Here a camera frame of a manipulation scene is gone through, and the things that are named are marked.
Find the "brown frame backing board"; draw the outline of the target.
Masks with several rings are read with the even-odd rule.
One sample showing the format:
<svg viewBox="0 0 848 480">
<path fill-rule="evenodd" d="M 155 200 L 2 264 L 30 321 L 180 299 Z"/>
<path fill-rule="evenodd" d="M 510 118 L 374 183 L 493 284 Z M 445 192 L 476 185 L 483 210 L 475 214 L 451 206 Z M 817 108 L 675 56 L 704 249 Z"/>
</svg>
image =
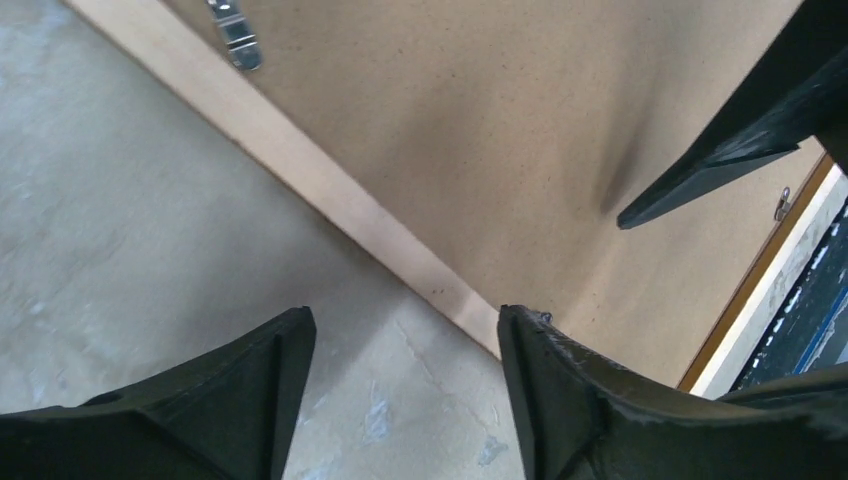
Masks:
<svg viewBox="0 0 848 480">
<path fill-rule="evenodd" d="M 245 1 L 249 82 L 492 306 L 677 385 L 813 143 L 645 225 L 795 1 Z"/>
</svg>

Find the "wooden picture frame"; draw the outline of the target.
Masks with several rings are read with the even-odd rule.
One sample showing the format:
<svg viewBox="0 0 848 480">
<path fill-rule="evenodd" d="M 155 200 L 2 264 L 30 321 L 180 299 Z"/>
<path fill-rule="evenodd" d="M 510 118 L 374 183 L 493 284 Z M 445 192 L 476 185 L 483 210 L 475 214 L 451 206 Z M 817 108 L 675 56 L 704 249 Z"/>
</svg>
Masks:
<svg viewBox="0 0 848 480">
<path fill-rule="evenodd" d="M 73 8 L 216 126 L 258 163 L 426 299 L 469 337 L 497 348 L 499 306 L 490 305 L 236 70 L 206 1 L 76 1 Z M 806 141 L 801 148 L 813 141 Z M 726 309 L 675 386 L 716 397 L 734 383 L 813 257 L 847 195 L 847 181 L 823 149 L 791 189 L 776 222 Z"/>
</svg>

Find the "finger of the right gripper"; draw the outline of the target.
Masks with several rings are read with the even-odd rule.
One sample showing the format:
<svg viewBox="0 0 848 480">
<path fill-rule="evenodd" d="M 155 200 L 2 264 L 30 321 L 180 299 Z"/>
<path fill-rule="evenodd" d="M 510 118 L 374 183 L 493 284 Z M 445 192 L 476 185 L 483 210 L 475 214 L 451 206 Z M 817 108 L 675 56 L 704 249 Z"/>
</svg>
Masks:
<svg viewBox="0 0 848 480">
<path fill-rule="evenodd" d="M 847 117 L 847 4 L 804 1 L 672 166 L 624 208 L 650 222 L 798 150 Z"/>
</svg>

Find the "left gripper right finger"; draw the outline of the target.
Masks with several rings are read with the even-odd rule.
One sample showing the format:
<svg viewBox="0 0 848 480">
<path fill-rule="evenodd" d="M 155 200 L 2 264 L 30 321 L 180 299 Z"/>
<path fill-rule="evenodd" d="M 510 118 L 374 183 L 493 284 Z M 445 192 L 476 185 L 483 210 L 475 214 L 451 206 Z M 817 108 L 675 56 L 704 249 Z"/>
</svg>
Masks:
<svg viewBox="0 0 848 480">
<path fill-rule="evenodd" d="M 646 378 L 505 305 L 497 324 L 529 479 L 843 479 L 847 368 L 715 400 Z"/>
</svg>

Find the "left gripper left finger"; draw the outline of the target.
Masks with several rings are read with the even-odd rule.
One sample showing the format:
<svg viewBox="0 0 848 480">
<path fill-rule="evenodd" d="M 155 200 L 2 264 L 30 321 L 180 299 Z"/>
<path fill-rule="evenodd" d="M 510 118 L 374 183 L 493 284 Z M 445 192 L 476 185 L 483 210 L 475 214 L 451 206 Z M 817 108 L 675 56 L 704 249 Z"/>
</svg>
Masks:
<svg viewBox="0 0 848 480">
<path fill-rule="evenodd" d="M 279 479 L 316 341 L 307 307 L 76 407 L 1 418 L 5 479 Z"/>
</svg>

